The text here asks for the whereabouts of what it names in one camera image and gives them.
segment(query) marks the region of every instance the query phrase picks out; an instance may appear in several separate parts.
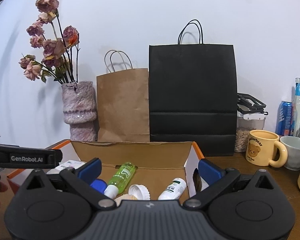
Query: white wall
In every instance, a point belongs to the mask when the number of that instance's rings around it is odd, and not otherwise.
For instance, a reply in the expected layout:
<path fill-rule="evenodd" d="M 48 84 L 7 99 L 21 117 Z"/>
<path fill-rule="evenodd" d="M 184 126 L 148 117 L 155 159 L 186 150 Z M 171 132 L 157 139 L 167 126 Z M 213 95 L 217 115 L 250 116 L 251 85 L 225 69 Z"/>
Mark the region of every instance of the white wall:
<path fill-rule="evenodd" d="M 38 15 L 36 0 L 0 5 L 0 143 L 46 147 L 69 138 L 63 123 L 61 87 L 23 77 L 21 53 L 41 58 L 26 28 Z M 106 73 L 109 49 L 148 66 L 149 44 L 175 44 L 191 19 L 201 21 L 205 43 L 233 44 L 238 91 L 267 104 L 265 129 L 274 131 L 281 100 L 291 100 L 300 77 L 300 0 L 60 0 L 63 28 L 80 32 L 79 79 Z M 53 37 L 45 26 L 46 37 Z M 188 35 L 184 43 L 194 42 Z"/>

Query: dried rose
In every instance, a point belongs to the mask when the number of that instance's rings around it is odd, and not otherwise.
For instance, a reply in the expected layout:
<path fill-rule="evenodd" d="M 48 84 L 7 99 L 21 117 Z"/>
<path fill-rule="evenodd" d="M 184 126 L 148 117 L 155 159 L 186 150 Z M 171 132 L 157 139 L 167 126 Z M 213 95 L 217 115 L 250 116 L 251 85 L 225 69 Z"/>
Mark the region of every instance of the dried rose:
<path fill-rule="evenodd" d="M 19 64 L 23 69 L 26 69 L 27 65 L 30 63 L 31 60 L 35 60 L 35 56 L 34 55 L 26 55 L 25 57 L 20 59 Z"/>
<path fill-rule="evenodd" d="M 35 79 L 39 79 L 39 76 L 41 76 L 41 69 L 41 65 L 36 65 L 36 62 L 31 61 L 27 65 L 27 68 L 23 74 L 26 76 L 27 79 L 34 81 Z"/>
<path fill-rule="evenodd" d="M 61 55 L 66 52 L 66 48 L 61 38 L 54 41 L 46 40 L 43 43 L 43 48 L 43 55 L 45 59 L 52 59 L 53 57 L 59 59 Z"/>
<path fill-rule="evenodd" d="M 41 61 L 42 64 L 45 64 L 47 67 L 60 67 L 61 65 L 61 60 L 60 59 L 56 59 L 55 57 L 53 57 L 52 59 L 43 59 Z"/>
<path fill-rule="evenodd" d="M 35 23 L 33 23 L 28 29 L 27 32 L 30 36 L 35 36 L 35 35 L 42 35 L 44 34 L 44 30 L 42 29 L 43 22 L 38 20 Z"/>
<path fill-rule="evenodd" d="M 36 35 L 36 36 L 32 36 L 32 38 L 30 38 L 30 44 L 31 47 L 33 48 L 41 48 L 43 46 L 44 43 L 44 37 L 43 35 Z"/>
<path fill-rule="evenodd" d="M 66 43 L 66 47 L 72 47 L 77 45 L 79 42 L 79 33 L 76 28 L 72 27 L 71 25 L 66 27 L 63 31 L 63 38 Z"/>
<path fill-rule="evenodd" d="M 35 5 L 38 8 L 39 12 L 55 13 L 59 6 L 59 1 L 58 0 L 37 0 Z"/>
<path fill-rule="evenodd" d="M 51 23 L 55 19 L 55 17 L 56 14 L 54 14 L 53 12 L 49 12 L 49 13 L 42 12 L 38 15 L 39 20 L 41 20 L 45 24 Z"/>

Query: white ceramic cup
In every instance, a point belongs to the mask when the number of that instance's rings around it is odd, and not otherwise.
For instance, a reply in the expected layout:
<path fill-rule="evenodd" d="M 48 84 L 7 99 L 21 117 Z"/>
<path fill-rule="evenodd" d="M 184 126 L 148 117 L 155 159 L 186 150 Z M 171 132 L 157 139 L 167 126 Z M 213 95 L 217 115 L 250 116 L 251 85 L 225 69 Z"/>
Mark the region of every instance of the white ceramic cup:
<path fill-rule="evenodd" d="M 300 138 L 294 136 L 283 136 L 280 138 L 288 151 L 288 160 L 284 167 L 292 171 L 300 170 Z"/>

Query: blue bottle label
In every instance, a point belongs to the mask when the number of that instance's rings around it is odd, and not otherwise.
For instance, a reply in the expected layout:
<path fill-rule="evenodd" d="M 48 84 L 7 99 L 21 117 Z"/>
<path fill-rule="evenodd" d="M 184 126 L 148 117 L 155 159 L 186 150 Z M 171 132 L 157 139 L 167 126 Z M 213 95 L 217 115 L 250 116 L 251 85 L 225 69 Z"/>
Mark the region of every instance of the blue bottle label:
<path fill-rule="evenodd" d="M 300 83 L 298 83 L 298 85 L 296 86 L 296 96 L 300 96 Z"/>

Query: white plastic bottle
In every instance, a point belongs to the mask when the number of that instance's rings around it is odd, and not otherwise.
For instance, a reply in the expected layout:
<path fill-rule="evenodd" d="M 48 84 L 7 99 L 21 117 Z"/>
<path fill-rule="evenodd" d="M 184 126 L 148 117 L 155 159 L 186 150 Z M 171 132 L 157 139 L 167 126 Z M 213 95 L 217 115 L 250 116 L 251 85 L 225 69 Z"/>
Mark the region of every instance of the white plastic bottle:
<path fill-rule="evenodd" d="M 175 178 L 169 186 L 161 193 L 158 200 L 178 199 L 186 189 L 187 184 L 181 178 Z"/>
<path fill-rule="evenodd" d="M 296 93 L 292 102 L 293 107 L 293 136 L 297 136 L 300 127 L 300 78 L 296 78 Z"/>

